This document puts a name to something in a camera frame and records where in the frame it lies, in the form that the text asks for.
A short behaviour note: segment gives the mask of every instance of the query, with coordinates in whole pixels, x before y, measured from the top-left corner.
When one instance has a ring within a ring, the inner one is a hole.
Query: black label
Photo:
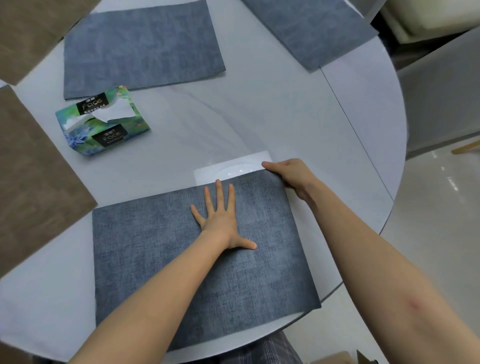
[[[108,105],[107,95],[102,92],[100,95],[93,96],[87,100],[83,100],[77,104],[77,109],[80,115],[89,114]]]
[[[128,133],[125,128],[121,124],[118,124],[110,129],[102,131],[101,133],[92,135],[92,138],[98,141],[102,146],[107,147],[122,141],[127,135]]]

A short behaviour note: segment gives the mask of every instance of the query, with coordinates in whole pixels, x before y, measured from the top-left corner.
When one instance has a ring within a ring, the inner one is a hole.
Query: person's left arm
[[[71,364],[158,364],[195,292],[220,254],[228,248],[256,248],[254,242],[238,234],[233,185],[228,186],[226,210],[219,180],[216,211],[207,187],[204,195],[207,219],[191,206],[202,228],[197,240],[113,311],[90,335]]]

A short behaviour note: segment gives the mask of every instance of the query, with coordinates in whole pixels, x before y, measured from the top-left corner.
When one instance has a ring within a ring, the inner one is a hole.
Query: round table
[[[103,0],[96,11],[183,0]],[[99,206],[195,185],[193,171],[268,151],[302,158],[374,230],[396,195],[407,141],[395,70],[373,39],[321,70],[306,71],[240,0],[209,0],[227,71],[182,85],[132,91],[152,130],[91,158],[70,149],[55,111],[62,98],[63,42],[14,87]],[[305,203],[290,194],[320,298],[341,284]],[[293,315],[165,357],[180,363],[232,350],[295,321]],[[67,361],[95,329],[91,213],[0,280],[0,340]]]

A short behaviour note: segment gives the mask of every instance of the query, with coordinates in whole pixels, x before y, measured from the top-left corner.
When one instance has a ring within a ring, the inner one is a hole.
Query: hand
[[[205,205],[207,207],[208,218],[204,218],[198,212],[194,205],[190,205],[193,217],[197,220],[202,231],[210,232],[220,237],[226,242],[227,249],[245,248],[256,249],[257,244],[253,241],[242,238],[239,235],[237,227],[237,218],[235,217],[235,189],[233,184],[228,185],[228,204],[225,210],[225,199],[223,197],[222,182],[215,181],[216,188],[216,211],[213,207],[212,197],[208,187],[204,188]]]
[[[298,158],[279,163],[263,162],[262,166],[270,172],[279,174],[288,187],[293,188],[297,196],[304,201],[307,199],[307,186],[320,182],[307,165]]]

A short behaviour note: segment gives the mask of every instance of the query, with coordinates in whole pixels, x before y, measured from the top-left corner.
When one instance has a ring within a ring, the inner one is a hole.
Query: person's right arm
[[[311,208],[356,308],[390,363],[480,364],[480,340],[430,281],[300,159],[263,166]]]

